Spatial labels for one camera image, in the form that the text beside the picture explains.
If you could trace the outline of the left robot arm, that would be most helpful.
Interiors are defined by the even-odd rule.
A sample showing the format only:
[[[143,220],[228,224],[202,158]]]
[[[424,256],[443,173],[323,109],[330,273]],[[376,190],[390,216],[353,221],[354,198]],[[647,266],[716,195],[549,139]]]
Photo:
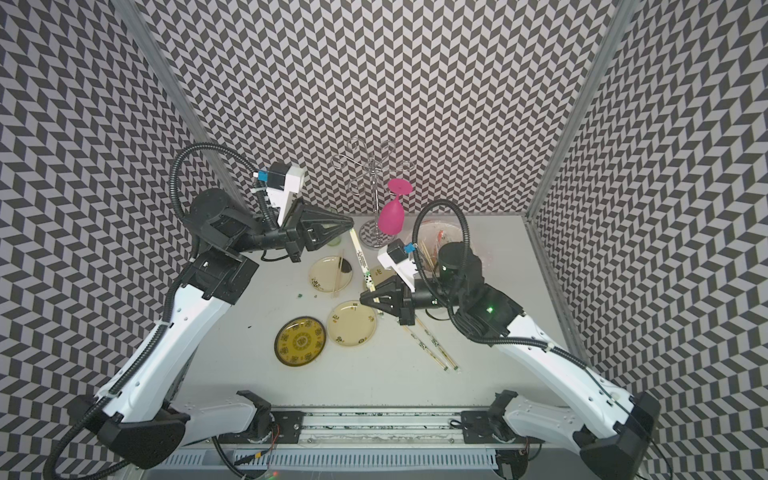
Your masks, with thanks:
[[[251,429],[267,406],[250,391],[209,407],[175,408],[166,395],[207,333],[249,286],[259,266],[248,253],[282,249],[297,263],[304,251],[316,251],[354,226],[351,217],[301,199],[290,207],[284,226],[271,225],[271,213],[269,208],[259,216],[245,213],[220,188],[195,198],[183,222],[201,240],[199,254],[171,283],[160,319],[118,374],[93,397],[79,396],[69,404],[73,424],[52,447],[44,478],[58,478],[66,447],[84,431],[121,459],[93,473],[102,479],[129,465],[151,469],[181,445]]]

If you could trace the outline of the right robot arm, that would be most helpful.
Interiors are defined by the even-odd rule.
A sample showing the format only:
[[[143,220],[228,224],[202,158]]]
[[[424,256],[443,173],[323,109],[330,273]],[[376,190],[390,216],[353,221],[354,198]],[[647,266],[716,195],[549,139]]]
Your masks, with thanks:
[[[531,437],[575,453],[600,479],[639,478],[658,400],[629,393],[561,347],[520,304],[486,283],[481,260],[466,244],[446,244],[440,255],[429,274],[416,245],[395,240],[380,248],[378,261],[393,274],[361,294],[361,303],[404,326],[415,323],[419,310],[443,307],[466,339],[508,355],[564,401],[554,407],[511,390],[497,394],[487,411],[497,440]]]

